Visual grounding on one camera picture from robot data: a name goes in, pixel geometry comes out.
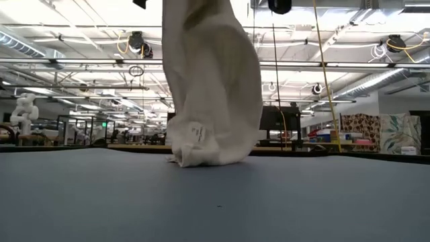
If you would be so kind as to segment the brown floral fabric panel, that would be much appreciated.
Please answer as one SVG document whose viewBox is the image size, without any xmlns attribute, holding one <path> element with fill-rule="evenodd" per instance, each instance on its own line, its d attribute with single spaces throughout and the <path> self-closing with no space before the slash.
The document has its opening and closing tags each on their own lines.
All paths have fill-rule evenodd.
<svg viewBox="0 0 430 242">
<path fill-rule="evenodd" d="M 341 132 L 345 134 L 358 133 L 362 139 L 369 140 L 372 145 L 357 145 L 352 152 L 379 153 L 380 152 L 380 117 L 367 114 L 341 115 Z"/>
</svg>

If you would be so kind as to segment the black frame cage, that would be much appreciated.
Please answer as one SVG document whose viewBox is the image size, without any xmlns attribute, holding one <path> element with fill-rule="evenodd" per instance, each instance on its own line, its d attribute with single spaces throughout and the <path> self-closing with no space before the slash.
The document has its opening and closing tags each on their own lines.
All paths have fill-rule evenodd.
<svg viewBox="0 0 430 242">
<path fill-rule="evenodd" d="M 93 145 L 97 140 L 108 141 L 116 121 L 101 115 L 58 115 L 56 131 L 60 145 Z"/>
</svg>

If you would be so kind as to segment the green leaf fabric panel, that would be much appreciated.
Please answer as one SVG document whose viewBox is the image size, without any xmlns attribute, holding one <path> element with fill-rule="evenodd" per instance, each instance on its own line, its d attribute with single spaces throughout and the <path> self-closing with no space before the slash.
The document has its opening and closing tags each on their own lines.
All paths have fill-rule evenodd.
<svg viewBox="0 0 430 242">
<path fill-rule="evenodd" d="M 416 147 L 421 154 L 421 122 L 418 116 L 382 114 L 380 116 L 380 152 L 401 155 L 401 147 Z"/>
</svg>

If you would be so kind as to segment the black cabinet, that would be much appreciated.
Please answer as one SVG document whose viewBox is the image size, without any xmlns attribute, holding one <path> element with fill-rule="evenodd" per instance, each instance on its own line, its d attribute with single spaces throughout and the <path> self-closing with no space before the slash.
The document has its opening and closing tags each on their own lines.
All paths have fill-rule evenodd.
<svg viewBox="0 0 430 242">
<path fill-rule="evenodd" d="M 421 122 L 421 154 L 430 155 L 430 111 L 410 111 L 412 116 L 418 116 Z"/>
</svg>

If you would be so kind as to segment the white checked towel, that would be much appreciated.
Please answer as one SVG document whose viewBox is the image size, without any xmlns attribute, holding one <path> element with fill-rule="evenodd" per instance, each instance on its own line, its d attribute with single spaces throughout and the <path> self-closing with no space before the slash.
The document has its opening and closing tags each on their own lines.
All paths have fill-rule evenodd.
<svg viewBox="0 0 430 242">
<path fill-rule="evenodd" d="M 163 0 L 162 51 L 175 106 L 172 161 L 242 161 L 259 136 L 261 69 L 230 0 Z"/>
</svg>

